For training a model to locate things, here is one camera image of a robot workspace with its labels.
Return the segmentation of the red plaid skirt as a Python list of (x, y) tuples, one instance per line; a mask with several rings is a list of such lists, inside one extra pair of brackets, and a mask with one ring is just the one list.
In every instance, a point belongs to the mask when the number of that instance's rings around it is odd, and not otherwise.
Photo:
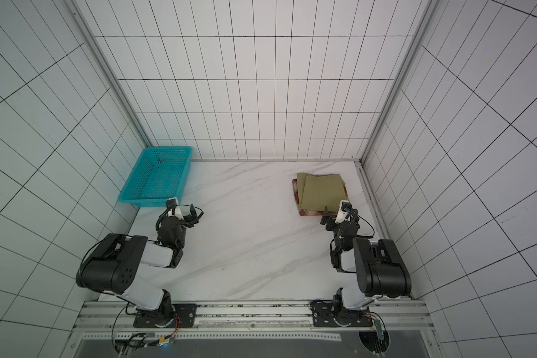
[(298, 181), (297, 179), (292, 179), (292, 189), (294, 193), (295, 203), (296, 207), (298, 209), (298, 214), (300, 216), (323, 216), (325, 214), (324, 211), (314, 211), (314, 210), (304, 210), (300, 208), (300, 198), (299, 198), (299, 192), (298, 192)]

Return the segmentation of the olive green skirt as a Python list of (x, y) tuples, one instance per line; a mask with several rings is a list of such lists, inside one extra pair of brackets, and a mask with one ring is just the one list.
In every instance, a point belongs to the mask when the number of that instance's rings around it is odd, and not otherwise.
[(345, 182), (339, 174), (297, 174), (298, 204), (302, 210), (337, 211), (348, 200)]

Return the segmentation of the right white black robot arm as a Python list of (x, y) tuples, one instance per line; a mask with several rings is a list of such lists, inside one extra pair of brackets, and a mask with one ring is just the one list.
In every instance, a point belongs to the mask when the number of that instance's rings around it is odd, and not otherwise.
[(322, 216), (321, 224), (334, 234), (329, 244), (332, 267), (339, 273), (353, 274), (356, 281), (340, 288), (331, 302), (331, 316), (340, 327), (350, 327), (364, 319), (372, 322), (376, 315), (368, 306), (382, 298), (396, 299), (409, 295), (410, 273), (392, 240), (376, 240), (360, 235), (357, 213)]

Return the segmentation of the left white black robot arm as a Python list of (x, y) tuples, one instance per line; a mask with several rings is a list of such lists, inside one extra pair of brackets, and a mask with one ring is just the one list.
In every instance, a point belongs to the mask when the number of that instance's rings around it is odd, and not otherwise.
[(192, 204), (188, 214), (182, 212), (182, 207), (176, 198), (166, 202), (166, 210), (155, 224), (156, 240), (108, 234), (84, 255), (76, 284), (133, 305), (135, 328), (191, 328), (197, 306), (173, 304), (168, 291), (153, 286), (139, 273), (143, 266), (177, 268), (183, 256), (186, 230), (198, 224), (204, 215), (202, 209)]

